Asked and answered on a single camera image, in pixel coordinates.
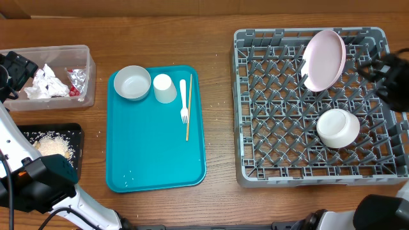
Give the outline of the aluminium foil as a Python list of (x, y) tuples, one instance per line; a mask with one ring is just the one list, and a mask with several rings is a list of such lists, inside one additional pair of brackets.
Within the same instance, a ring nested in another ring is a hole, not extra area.
[(74, 85), (81, 93), (84, 90), (86, 82), (86, 70), (85, 69), (71, 69), (66, 70), (68, 78), (72, 85)]

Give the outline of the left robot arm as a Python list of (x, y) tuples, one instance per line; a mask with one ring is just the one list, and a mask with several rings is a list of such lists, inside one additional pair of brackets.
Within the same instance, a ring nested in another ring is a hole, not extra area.
[(102, 206), (78, 184), (81, 162), (71, 164), (63, 155), (43, 156), (23, 134), (53, 131), (65, 134), (77, 153), (84, 145), (84, 131), (77, 123), (17, 126), (1, 107), (1, 206), (14, 211), (36, 210), (59, 215), (80, 229), (133, 229), (117, 211)]

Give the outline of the white napkin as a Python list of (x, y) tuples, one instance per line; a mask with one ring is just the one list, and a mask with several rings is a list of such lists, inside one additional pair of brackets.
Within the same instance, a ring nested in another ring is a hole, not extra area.
[(30, 100), (39, 99), (42, 97), (42, 90), (39, 87), (26, 87), (24, 88), (24, 91)]
[(66, 97), (69, 96), (69, 88), (63, 84), (55, 75), (54, 71), (47, 64), (36, 72), (33, 80), (34, 99)]

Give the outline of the red sauce packet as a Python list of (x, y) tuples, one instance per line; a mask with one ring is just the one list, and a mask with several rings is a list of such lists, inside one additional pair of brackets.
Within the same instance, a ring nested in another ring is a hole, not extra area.
[(69, 96), (79, 96), (81, 92), (74, 86), (71, 85)]

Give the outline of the white bowl with peanuts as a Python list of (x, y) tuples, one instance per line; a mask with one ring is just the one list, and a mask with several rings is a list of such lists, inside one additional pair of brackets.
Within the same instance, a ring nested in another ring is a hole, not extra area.
[(330, 109), (318, 119), (316, 129), (322, 143), (329, 148), (351, 144), (360, 132), (358, 117), (342, 109)]

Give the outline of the white round plate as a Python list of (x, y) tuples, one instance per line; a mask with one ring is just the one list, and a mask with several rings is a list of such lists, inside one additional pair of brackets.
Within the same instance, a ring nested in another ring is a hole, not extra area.
[(305, 87), (313, 92), (328, 89), (344, 69), (346, 47), (343, 39), (335, 31), (320, 31), (307, 44), (303, 60), (301, 74), (307, 75)]

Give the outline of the grey bowl with rice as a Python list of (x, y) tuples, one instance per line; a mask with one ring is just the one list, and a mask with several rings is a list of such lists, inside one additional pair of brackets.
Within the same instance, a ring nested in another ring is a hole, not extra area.
[(114, 77), (115, 91), (127, 100), (143, 100), (149, 93), (150, 86), (151, 76), (141, 66), (126, 66)]

